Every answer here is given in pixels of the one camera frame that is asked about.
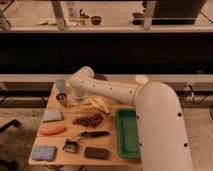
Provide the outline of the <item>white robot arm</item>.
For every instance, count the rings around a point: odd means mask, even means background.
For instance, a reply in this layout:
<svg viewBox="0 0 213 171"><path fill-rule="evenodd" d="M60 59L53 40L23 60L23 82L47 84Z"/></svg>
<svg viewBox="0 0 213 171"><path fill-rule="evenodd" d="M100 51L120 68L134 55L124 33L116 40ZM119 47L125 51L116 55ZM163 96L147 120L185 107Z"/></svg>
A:
<svg viewBox="0 0 213 171"><path fill-rule="evenodd" d="M75 98L92 92L135 107L143 171L193 171L182 108L170 86L97 80L88 66L69 83Z"/></svg>

